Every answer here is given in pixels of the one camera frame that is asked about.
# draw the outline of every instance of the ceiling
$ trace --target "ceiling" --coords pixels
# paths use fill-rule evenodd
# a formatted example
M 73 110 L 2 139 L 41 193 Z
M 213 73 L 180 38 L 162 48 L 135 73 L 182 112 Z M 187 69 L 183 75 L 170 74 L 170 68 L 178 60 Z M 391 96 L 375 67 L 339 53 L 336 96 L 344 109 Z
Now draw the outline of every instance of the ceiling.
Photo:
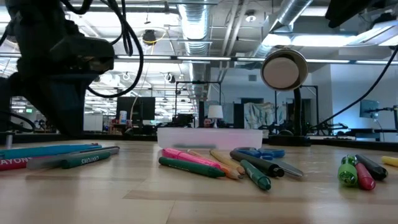
M 163 1 L 126 1 L 126 4 L 131 8 L 127 13 L 127 21 L 134 29 L 138 37 L 142 37 L 145 30 L 155 30 L 155 36 L 158 39 L 157 43 L 153 47 L 148 47 L 145 44 L 144 52 L 146 55 L 186 55 L 185 41 L 183 36 L 183 30 L 181 26 L 181 17 L 178 14 L 176 4 L 169 1 L 169 7 L 171 13 L 146 13 L 146 10 L 152 6 L 162 6 Z M 223 48 L 224 37 L 226 35 L 228 21 L 230 20 L 231 8 L 233 7 L 234 0 L 220 0 L 218 4 L 209 5 L 210 17 L 208 27 L 208 44 L 209 56 L 222 56 L 221 49 Z M 329 0 L 314 0 L 311 5 L 303 12 L 303 14 L 294 23 L 294 29 L 292 33 L 280 33 L 277 35 L 287 36 L 290 40 L 294 40 L 300 35 L 343 35 L 348 37 L 355 37 L 358 34 L 369 29 L 368 20 L 362 17 L 355 16 L 348 22 L 342 24 L 337 29 L 328 28 L 328 21 L 323 17 L 327 10 Z M 72 4 L 81 4 L 81 0 L 71 0 Z M 243 17 L 242 23 L 237 34 L 237 38 L 233 45 L 231 55 L 246 54 L 251 52 L 259 46 L 264 38 L 264 21 L 267 16 L 275 14 L 280 8 L 281 1 L 261 1 L 252 0 L 249 1 L 246 11 L 254 10 L 255 21 L 248 22 Z M 94 0 L 94 5 L 90 12 L 85 15 L 77 16 L 71 12 L 66 12 L 67 19 L 75 21 L 79 26 L 80 32 L 86 36 L 104 38 L 108 41 L 115 39 L 121 30 L 120 22 L 116 15 L 106 7 L 100 7 L 103 5 L 100 1 Z M 242 5 L 238 7 L 238 13 L 235 17 L 235 23 L 233 27 L 237 26 L 237 20 L 239 19 L 240 9 Z M 368 17 L 368 19 L 374 19 L 378 15 Z M 0 6 L 0 32 L 4 32 L 4 29 L 9 22 L 10 17 L 4 6 Z M 345 59 L 345 60 L 382 60 L 391 54 L 391 50 L 388 47 L 380 47 L 378 45 L 372 46 L 358 46 L 358 47 L 319 47 L 319 46 L 302 46 L 302 45 L 290 45 L 290 48 L 298 50 L 306 58 L 312 59 Z M 118 42 L 114 45 L 116 54 L 125 54 L 123 48 L 123 42 Z M 0 52 L 18 53 L 18 47 L 9 41 L 0 47 Z M 216 81 L 219 77 L 219 63 L 211 63 L 211 69 L 207 71 L 210 73 L 210 80 Z M 309 65 L 310 72 L 319 69 L 322 66 Z M 117 89 L 124 89 L 128 87 L 136 76 L 138 63 L 136 62 L 121 62 L 117 61 L 114 66 L 114 70 L 107 72 L 102 75 L 99 82 L 94 82 L 91 86 L 96 91 L 102 94 L 116 93 Z M 0 58 L 0 69 L 2 76 L 8 76 L 16 71 L 16 58 Z M 168 74 L 173 75 L 177 81 L 191 81 L 192 74 L 190 73 L 189 63 L 146 63 L 143 69 L 141 81 L 137 86 L 143 87 L 136 88 L 130 94 L 132 96 L 156 96 L 159 97 L 158 101 L 163 102 L 163 98 L 169 98 L 169 101 L 174 100 L 175 84 L 166 81 Z M 248 75 L 256 74 L 257 82 L 248 82 Z M 234 68 L 233 63 L 228 66 L 223 86 L 224 85 L 263 85 L 262 81 L 258 76 L 259 70 L 246 70 L 242 68 Z M 193 86 L 187 85 L 184 88 L 181 95 L 178 97 L 185 102 L 181 102 L 179 106 L 188 108 L 187 110 L 180 110 L 181 113 L 196 113 L 197 112 L 197 101 L 193 98 Z M 103 101 L 91 93 L 87 93 L 87 100 L 90 101 L 101 101 L 103 105 L 86 104 L 86 112 L 104 112 L 105 114 L 114 114 L 116 108 L 116 99 L 110 101 Z M 157 108 L 162 107 L 161 103 L 157 104 Z M 158 110 L 159 114 L 171 114 L 174 112 L 174 106 L 172 103 L 166 103 L 164 110 Z

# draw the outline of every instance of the desk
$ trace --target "desk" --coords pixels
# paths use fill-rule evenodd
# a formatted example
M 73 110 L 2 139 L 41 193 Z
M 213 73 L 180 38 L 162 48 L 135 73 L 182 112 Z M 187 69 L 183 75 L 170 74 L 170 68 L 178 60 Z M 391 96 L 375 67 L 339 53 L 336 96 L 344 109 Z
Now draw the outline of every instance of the desk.
M 99 143 L 117 144 L 120 153 L 69 170 L 0 172 L 1 224 L 398 221 L 397 168 L 386 166 L 389 177 L 377 182 L 372 192 L 340 188 L 336 179 L 340 160 L 347 153 L 363 153 L 378 162 L 381 155 L 398 157 L 398 153 L 330 146 L 283 147 L 284 161 L 304 171 L 305 177 L 271 179 L 271 190 L 262 192 L 247 177 L 218 180 L 160 166 L 160 147 L 155 142 Z

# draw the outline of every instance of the white lampshade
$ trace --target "white lampshade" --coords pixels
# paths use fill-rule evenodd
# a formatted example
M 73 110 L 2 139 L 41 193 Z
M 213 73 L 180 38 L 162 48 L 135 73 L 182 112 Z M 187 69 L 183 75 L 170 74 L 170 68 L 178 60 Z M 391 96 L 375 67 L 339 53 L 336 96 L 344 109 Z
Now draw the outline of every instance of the white lampshade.
M 208 118 L 223 118 L 223 107 L 221 105 L 210 105 Z

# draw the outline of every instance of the pink marker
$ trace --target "pink marker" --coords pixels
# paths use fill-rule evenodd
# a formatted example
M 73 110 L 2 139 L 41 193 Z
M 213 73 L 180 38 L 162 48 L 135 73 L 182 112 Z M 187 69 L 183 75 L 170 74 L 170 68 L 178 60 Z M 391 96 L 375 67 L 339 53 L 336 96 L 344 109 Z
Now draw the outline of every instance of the pink marker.
M 181 159 L 183 161 L 194 162 L 197 164 L 212 166 L 212 167 L 215 167 L 215 168 L 221 170 L 221 166 L 213 161 L 209 161 L 204 158 L 192 156 L 192 155 L 189 155 L 188 153 L 185 153 L 185 152 L 182 152 L 182 151 L 179 151 L 176 149 L 171 149 L 171 148 L 162 149 L 162 156 L 168 157 L 171 159 Z

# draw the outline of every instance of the table lamp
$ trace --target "table lamp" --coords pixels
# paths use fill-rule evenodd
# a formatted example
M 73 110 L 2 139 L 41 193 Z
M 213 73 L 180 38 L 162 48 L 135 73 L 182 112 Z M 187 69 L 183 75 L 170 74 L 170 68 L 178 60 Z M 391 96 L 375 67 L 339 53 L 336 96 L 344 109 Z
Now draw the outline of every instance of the table lamp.
M 210 105 L 208 118 L 214 118 L 214 128 L 217 128 L 217 119 L 223 119 L 223 107 L 221 105 Z

